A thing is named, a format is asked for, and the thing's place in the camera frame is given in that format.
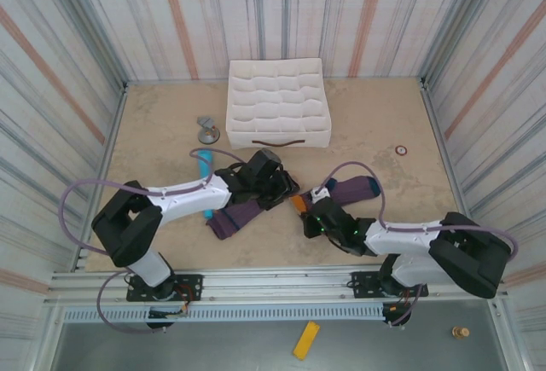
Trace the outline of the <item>yellow plastic strip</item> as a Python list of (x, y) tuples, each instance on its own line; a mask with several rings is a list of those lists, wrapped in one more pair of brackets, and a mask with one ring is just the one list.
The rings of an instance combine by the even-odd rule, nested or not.
[(304, 361), (320, 331), (320, 326), (313, 322), (307, 322), (298, 342), (293, 348), (293, 356), (300, 361)]

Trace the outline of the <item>white fabric divider box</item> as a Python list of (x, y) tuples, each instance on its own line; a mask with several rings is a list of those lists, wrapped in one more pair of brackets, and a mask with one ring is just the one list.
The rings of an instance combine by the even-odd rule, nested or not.
[(233, 149), (328, 147), (322, 60), (231, 61), (225, 129)]

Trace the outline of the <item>aluminium table edge rail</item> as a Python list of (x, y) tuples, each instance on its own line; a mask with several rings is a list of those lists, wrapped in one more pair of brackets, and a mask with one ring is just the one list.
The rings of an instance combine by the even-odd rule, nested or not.
[(442, 165), (444, 167), (444, 171), (450, 185), (450, 191), (456, 204), (456, 211), (460, 212), (466, 217), (470, 217), (470, 212), (468, 211), (466, 201), (462, 197), (461, 185), (457, 181), (456, 174), (450, 162), (450, 157), (445, 144), (444, 135), (433, 108), (432, 95), (422, 78), (418, 78), (417, 81), (420, 88), (421, 98), (427, 112), (428, 120), (433, 130), (434, 139), (438, 146)]
[[(128, 92), (129, 92), (129, 85), (125, 83), (124, 88), (121, 91), (119, 104), (116, 107), (116, 111), (113, 116), (110, 131), (107, 135), (107, 140), (105, 143), (105, 148), (104, 148), (103, 156), (102, 156), (102, 162), (98, 171), (99, 179), (107, 178), (107, 173), (108, 173), (108, 170), (111, 164), (111, 159), (113, 156), (114, 146), (116, 143), (117, 136), (119, 134), (119, 126), (123, 116)], [(102, 193), (103, 193), (103, 186), (93, 187), (91, 192), (91, 200), (87, 210), (87, 216), (84, 221), (84, 226), (82, 228), (82, 232), (80, 236), (80, 240), (83, 243), (88, 243), (88, 244), (92, 243), (93, 231), (91, 228), (91, 221), (100, 209), (100, 201), (102, 198)], [(86, 265), (86, 260), (89, 254), (90, 254), (90, 251), (88, 251), (87, 249), (83, 249), (81, 246), (77, 248), (77, 251), (74, 257), (72, 272), (79, 272), (84, 270)]]

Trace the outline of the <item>purple sock peach toe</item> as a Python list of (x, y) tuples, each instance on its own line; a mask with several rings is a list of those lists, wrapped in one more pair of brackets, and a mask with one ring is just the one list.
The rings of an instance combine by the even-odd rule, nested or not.
[(266, 208), (262, 207), (256, 200), (249, 200), (243, 204), (227, 206), (216, 210), (212, 218), (206, 221), (206, 225), (219, 240), (223, 241), (239, 232), (244, 226), (265, 211)]

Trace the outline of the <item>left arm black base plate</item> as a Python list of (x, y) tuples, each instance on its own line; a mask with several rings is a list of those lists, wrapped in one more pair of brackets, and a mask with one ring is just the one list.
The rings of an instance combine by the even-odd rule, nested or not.
[(126, 300), (129, 302), (193, 302), (200, 301), (203, 275), (171, 274), (156, 287), (140, 276), (128, 275)]

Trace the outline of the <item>purple sock orange cuff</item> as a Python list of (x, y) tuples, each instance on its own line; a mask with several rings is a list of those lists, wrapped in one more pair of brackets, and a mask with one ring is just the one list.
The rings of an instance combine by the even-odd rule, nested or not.
[[(356, 176), (345, 181), (330, 178), (324, 186), (328, 188), (330, 198), (340, 206), (348, 206), (363, 200), (372, 200), (381, 195), (376, 180), (368, 176)], [(313, 202), (304, 202), (299, 194), (291, 196), (290, 201), (296, 211), (298, 206), (306, 206), (309, 212), (314, 204)]]

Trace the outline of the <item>aluminium mounting rail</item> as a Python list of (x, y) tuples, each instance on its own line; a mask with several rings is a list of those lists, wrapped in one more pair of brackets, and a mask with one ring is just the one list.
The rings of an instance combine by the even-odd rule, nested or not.
[[(201, 304), (289, 304), (334, 303), (353, 298), (346, 286), (351, 273), (377, 271), (377, 265), (325, 265), (304, 267), (191, 270), (203, 276)], [(100, 286), (105, 305), (126, 305), (127, 284), (122, 275), (110, 279), (110, 272), (55, 274), (44, 304), (90, 306), (96, 302)]]

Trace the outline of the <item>grey metal suction mount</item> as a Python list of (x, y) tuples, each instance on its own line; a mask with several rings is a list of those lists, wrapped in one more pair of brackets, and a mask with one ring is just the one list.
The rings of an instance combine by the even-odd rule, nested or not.
[(200, 126), (200, 130), (197, 134), (200, 143), (212, 145), (218, 141), (221, 132), (211, 117), (200, 116), (197, 118), (197, 124)]

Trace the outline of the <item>blue cylinder tube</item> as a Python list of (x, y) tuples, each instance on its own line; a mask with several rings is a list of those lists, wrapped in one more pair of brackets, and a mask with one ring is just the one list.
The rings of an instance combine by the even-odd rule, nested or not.
[(204, 179), (208, 177), (209, 173), (212, 171), (213, 165), (213, 156), (212, 152), (209, 150), (199, 150), (198, 155), (198, 166), (200, 172), (200, 178)]

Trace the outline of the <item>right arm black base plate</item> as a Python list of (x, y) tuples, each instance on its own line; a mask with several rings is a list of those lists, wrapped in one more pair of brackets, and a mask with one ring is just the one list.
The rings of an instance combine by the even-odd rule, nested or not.
[(353, 291), (355, 299), (414, 298), (419, 289), (418, 286), (402, 286), (390, 276), (381, 275), (379, 271), (352, 272), (346, 286)]

